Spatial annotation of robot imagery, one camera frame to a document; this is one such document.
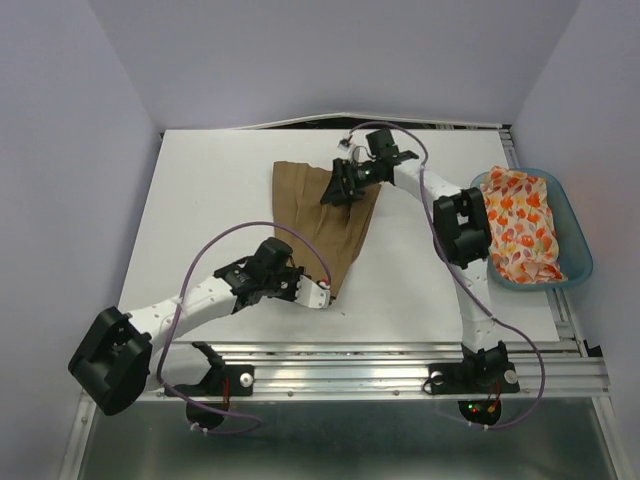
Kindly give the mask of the brown pleated skirt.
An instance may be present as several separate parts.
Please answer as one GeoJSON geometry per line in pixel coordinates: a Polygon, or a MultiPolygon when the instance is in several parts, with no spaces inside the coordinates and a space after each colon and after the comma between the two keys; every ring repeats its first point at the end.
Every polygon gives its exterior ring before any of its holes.
{"type": "Polygon", "coordinates": [[[364,197],[351,205],[323,205],[320,200],[330,179],[329,171],[305,163],[274,163],[272,212],[276,223],[315,247],[310,250],[288,231],[275,231],[293,249],[294,263],[314,280],[327,280],[331,297],[337,298],[364,245],[381,187],[366,188],[364,197]]]}

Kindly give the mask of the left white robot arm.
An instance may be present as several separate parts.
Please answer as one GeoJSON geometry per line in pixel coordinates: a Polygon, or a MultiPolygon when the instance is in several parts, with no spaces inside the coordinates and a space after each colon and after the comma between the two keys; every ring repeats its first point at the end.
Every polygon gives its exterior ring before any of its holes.
{"type": "Polygon", "coordinates": [[[290,266],[291,256],[287,243],[270,237],[253,255],[215,270],[184,293],[129,312],[103,310],[72,355],[69,372],[102,413],[115,415],[154,387],[153,357],[197,327],[263,298],[323,308],[325,290],[304,267],[290,266]]]}

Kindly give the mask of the orange floral skirt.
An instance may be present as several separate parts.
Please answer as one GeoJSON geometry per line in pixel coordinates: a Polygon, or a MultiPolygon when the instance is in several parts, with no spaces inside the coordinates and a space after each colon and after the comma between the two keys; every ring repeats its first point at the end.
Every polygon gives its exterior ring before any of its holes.
{"type": "Polygon", "coordinates": [[[567,279],[558,257],[547,181],[521,171],[494,167],[480,191],[492,233],[489,247],[494,268],[506,281],[543,285],[567,279]]]}

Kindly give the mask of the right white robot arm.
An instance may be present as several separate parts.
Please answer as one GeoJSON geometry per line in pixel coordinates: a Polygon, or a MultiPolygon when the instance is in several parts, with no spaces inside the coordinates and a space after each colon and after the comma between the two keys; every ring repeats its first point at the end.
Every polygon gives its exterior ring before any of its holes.
{"type": "Polygon", "coordinates": [[[432,233],[434,248],[453,277],[462,320],[460,366],[463,384],[482,390],[496,378],[496,368],[507,361],[506,347],[496,332],[488,285],[489,247],[492,234],[484,198],[475,187],[462,188],[427,168],[429,153],[400,150],[394,127],[366,135],[369,157],[356,159],[359,149],[352,133],[339,142],[349,156],[332,163],[323,204],[349,205],[365,189],[389,183],[419,200],[432,233]]]}

